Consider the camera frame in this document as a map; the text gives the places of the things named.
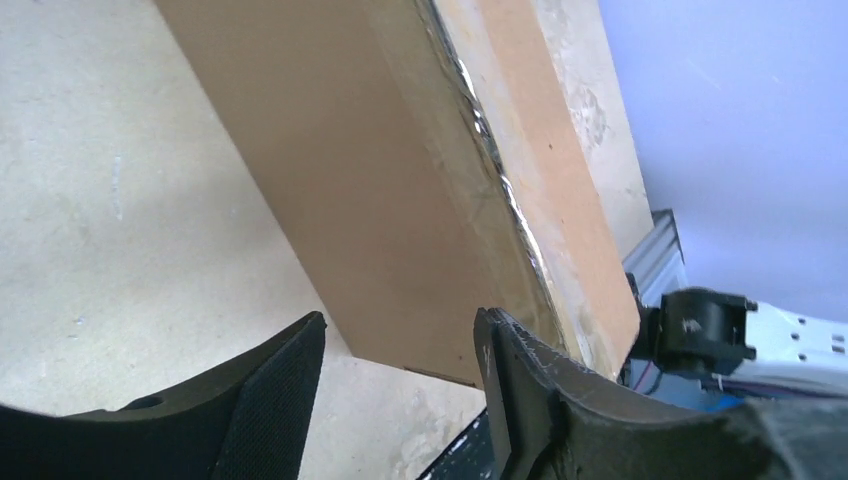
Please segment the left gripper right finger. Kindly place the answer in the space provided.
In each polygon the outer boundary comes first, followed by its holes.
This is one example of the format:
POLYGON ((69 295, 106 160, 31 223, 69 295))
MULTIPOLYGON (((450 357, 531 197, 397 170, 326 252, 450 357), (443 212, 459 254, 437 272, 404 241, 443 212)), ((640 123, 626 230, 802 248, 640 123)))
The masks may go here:
POLYGON ((843 479, 843 400, 663 403, 552 349, 499 308, 474 344, 500 479, 843 479))

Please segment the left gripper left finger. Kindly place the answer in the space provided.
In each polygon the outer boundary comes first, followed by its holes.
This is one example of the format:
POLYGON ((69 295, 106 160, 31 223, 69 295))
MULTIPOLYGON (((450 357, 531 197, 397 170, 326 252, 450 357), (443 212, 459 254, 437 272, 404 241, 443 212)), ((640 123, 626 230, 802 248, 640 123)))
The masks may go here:
POLYGON ((257 347, 118 410, 1 408, 4 479, 295 479, 325 351, 311 312, 257 347))

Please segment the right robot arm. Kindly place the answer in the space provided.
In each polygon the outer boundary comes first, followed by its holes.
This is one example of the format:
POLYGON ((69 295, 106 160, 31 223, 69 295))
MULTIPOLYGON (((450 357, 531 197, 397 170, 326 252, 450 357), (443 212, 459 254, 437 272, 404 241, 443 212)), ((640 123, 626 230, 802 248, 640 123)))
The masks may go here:
POLYGON ((687 287, 637 305, 629 352, 661 372, 708 390, 759 396, 847 396, 847 325, 755 301, 687 287))

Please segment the brown cardboard express box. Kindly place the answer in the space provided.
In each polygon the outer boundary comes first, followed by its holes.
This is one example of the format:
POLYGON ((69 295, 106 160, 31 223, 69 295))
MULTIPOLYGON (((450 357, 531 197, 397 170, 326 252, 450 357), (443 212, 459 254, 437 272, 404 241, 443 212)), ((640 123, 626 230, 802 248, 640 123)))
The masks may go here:
POLYGON ((351 352, 478 387, 500 307, 615 379, 650 207, 595 1, 161 1, 351 352))

